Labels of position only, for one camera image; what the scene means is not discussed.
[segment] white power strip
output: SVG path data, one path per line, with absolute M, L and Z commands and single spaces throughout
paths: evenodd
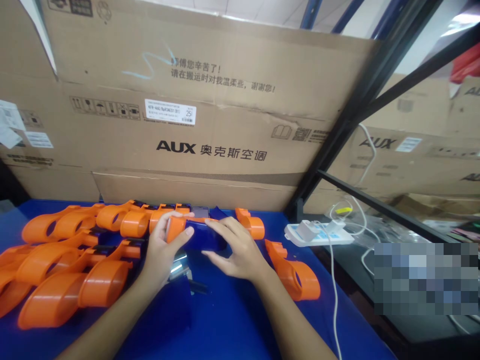
M 285 238 L 296 246 L 303 248 L 307 246 L 328 246 L 329 238 L 318 221 L 302 220 L 300 224 L 288 224 L 285 229 Z M 343 228 L 329 232 L 332 245 L 348 245 L 354 242 L 354 238 Z

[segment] right hand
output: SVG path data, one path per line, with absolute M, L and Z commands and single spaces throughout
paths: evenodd
M 256 284 L 272 272 L 259 247 L 247 229 L 233 217 L 220 221 L 205 220 L 207 226 L 220 234 L 230 245 L 232 255 L 222 257 L 213 251 L 202 251 L 210 261 L 228 276 L 246 279 Z

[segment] orange plastic part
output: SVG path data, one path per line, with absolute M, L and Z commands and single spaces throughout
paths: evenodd
M 259 217 L 244 217 L 240 224 L 248 230 L 254 240 L 262 240 L 265 237 L 265 226 Z
M 129 246 L 123 240 L 116 250 L 97 263 L 88 273 L 78 295 L 78 305 L 85 307 L 109 307 L 120 296 L 127 280 L 131 262 L 121 258 L 140 259 L 140 248 Z
M 248 230 L 254 240 L 262 240 L 265 236 L 265 226 L 262 219 L 252 217 L 247 209 L 236 207 L 235 215 L 240 224 Z
M 35 247 L 31 245 L 20 245 L 8 248 L 0 255 L 0 270 L 6 265 L 23 262 L 33 249 L 35 249 Z
M 176 217 L 172 216 L 168 219 L 166 225 L 166 243 L 170 244 L 175 238 L 180 235 L 180 233 L 185 230 L 185 225 L 187 224 L 187 220 L 194 221 L 197 223 L 204 223 L 205 217 Z
M 287 260 L 288 253 L 281 242 L 265 239 L 265 247 L 278 277 L 294 301 L 316 300 L 320 297 L 319 280 L 308 265 Z
M 61 243 L 38 246 L 21 263 L 15 278 L 19 282 L 38 286 L 47 277 L 70 267 L 78 260 L 82 252 L 82 250 Z
M 23 227 L 21 238 L 29 244 L 58 241 L 59 239 L 53 234 L 56 223 L 65 215 L 78 209 L 81 209 L 81 207 L 78 205 L 70 205 L 60 212 L 34 217 Z
M 190 213 L 191 209 L 190 206 L 178 203 L 175 205 L 175 211 L 180 214 L 187 215 Z
M 132 264 L 121 258 L 140 258 L 140 248 L 124 240 L 106 257 L 94 248 L 70 267 L 58 271 L 35 289 L 25 302 L 18 327 L 56 328 L 68 321 L 79 307 L 108 307 L 119 297 Z M 88 274 L 82 271 L 92 267 Z
M 135 200 L 129 200 L 123 205 L 105 206 L 96 217 L 96 225 L 99 228 L 108 229 L 113 232 L 120 230 L 125 215 L 131 210 L 138 210 Z
M 96 224 L 97 214 L 105 204 L 94 204 L 68 213 L 57 221 L 53 236 L 57 239 L 68 239 L 85 229 L 91 229 Z
M 42 282 L 28 297 L 18 317 L 18 327 L 57 328 L 79 308 L 80 289 L 87 277 L 82 271 L 95 266 L 106 257 L 87 249 L 71 266 L 58 271 Z
M 166 206 L 167 206 L 166 204 L 160 204 L 160 206 L 158 207 L 158 210 L 155 210 L 151 213 L 150 226 L 149 226 L 150 234 L 154 232 L 154 229 L 157 226 L 163 214 L 166 214 L 175 210 Z
M 4 265 L 0 269 L 0 318 L 13 310 L 30 292 L 30 284 L 15 280 L 21 261 Z
M 129 211 L 120 225 L 120 235 L 124 238 L 142 238 L 149 228 L 149 221 L 155 210 L 144 204 L 138 210 Z

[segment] cardboard box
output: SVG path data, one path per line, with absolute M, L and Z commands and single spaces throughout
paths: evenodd
M 99 201 L 100 192 L 88 172 L 9 166 L 18 181 L 34 199 Z
M 100 192 L 113 203 L 280 211 L 375 47 L 146 2 L 69 4 L 42 3 L 60 81 L 0 73 L 0 99 L 17 104 L 27 130 L 0 156 L 25 174 L 42 174 L 21 181 L 49 199 L 58 178 L 76 184 L 63 187 L 60 199 Z M 478 193 L 472 154 L 480 145 L 444 137 L 444 85 L 426 80 L 365 122 L 378 155 L 363 190 L 381 199 Z M 370 157 L 364 134 L 356 133 L 330 172 L 354 183 Z M 343 195 L 322 181 L 304 210 L 323 213 Z
M 480 138 L 479 114 L 480 77 L 466 77 L 452 100 L 448 135 Z
M 379 199 L 404 193 L 450 197 L 478 197 L 480 181 L 480 139 L 431 136 L 369 127 L 376 158 L 357 187 Z M 363 131 L 358 130 L 328 170 L 330 174 L 356 185 L 372 158 Z M 317 204 L 325 190 L 337 188 L 320 181 L 305 204 L 306 213 L 323 210 Z
M 20 0 L 2 1 L 0 34 L 0 73 L 55 78 L 35 25 Z
M 58 77 L 332 121 L 376 42 L 147 1 L 42 0 Z

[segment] white paper label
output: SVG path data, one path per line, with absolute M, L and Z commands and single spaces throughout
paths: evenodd
M 21 141 L 22 137 L 15 131 L 4 124 L 0 124 L 0 143 L 11 149 Z
M 17 105 L 0 100 L 0 121 L 8 127 L 25 131 L 25 125 Z
M 418 137 L 406 137 L 405 140 L 396 148 L 395 151 L 402 153 L 409 153 L 417 147 L 418 144 L 422 142 L 421 138 Z
M 34 148 L 54 148 L 49 136 L 44 132 L 25 131 L 25 135 Z
M 148 119 L 189 125 L 195 125 L 197 115 L 195 106 L 150 99 L 145 99 L 145 110 Z

